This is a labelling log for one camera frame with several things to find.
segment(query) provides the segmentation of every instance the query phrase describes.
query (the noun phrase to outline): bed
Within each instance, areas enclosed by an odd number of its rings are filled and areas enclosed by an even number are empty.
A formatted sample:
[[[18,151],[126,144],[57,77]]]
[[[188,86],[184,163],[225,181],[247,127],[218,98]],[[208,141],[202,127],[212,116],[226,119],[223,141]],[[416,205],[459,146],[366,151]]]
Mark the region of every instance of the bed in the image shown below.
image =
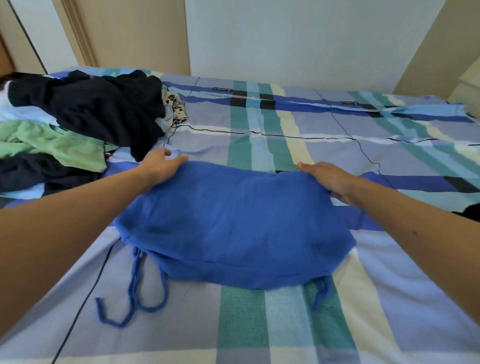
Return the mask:
[[[480,125],[444,100],[146,72],[185,105],[188,120],[157,144],[174,153],[279,173],[323,160],[449,211],[480,202]],[[120,148],[106,175],[133,163]],[[123,329],[101,324],[94,298],[123,318],[132,268],[132,248],[109,226],[0,341],[0,363],[480,362],[480,327],[370,217],[333,202],[357,246],[318,311],[313,284],[248,291],[169,281],[163,310],[137,312]],[[153,305],[162,294],[147,259],[142,299]]]

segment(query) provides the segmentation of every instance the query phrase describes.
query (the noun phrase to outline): left hand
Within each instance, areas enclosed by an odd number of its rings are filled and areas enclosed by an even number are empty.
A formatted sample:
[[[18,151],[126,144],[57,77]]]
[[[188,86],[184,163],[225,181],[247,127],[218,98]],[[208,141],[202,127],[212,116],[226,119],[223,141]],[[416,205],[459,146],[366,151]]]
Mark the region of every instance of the left hand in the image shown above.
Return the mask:
[[[151,186],[168,180],[188,160],[188,155],[186,154],[166,160],[165,156],[171,154],[172,152],[168,149],[159,147],[148,152],[140,166],[138,166],[138,171],[148,176]]]

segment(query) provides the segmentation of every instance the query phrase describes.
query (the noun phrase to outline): right arm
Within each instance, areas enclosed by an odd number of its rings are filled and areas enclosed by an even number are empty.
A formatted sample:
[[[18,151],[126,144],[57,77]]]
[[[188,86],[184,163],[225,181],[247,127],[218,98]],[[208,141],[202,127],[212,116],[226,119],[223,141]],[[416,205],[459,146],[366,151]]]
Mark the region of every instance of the right arm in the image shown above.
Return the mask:
[[[410,258],[480,323],[480,223],[353,176],[326,162],[299,163],[332,196],[367,212]]]

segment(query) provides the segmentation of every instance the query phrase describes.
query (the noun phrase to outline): green clothing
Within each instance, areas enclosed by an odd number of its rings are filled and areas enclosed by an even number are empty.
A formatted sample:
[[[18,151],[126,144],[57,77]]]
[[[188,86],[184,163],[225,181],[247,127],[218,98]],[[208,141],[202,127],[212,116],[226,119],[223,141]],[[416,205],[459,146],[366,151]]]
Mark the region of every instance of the green clothing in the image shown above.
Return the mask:
[[[62,165],[103,172],[109,143],[38,121],[8,120],[0,124],[0,158],[21,152],[47,153]]]

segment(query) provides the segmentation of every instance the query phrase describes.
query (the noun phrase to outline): pile of clothes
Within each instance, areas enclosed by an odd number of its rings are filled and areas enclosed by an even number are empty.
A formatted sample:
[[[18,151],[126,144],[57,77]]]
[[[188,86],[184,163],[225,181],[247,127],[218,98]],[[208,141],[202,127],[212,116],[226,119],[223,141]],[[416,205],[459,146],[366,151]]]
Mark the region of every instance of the pile of clothes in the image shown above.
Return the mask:
[[[98,179],[109,152],[140,162],[185,121],[180,97],[140,70],[118,77],[72,71],[58,79],[0,79],[0,195],[38,198]]]

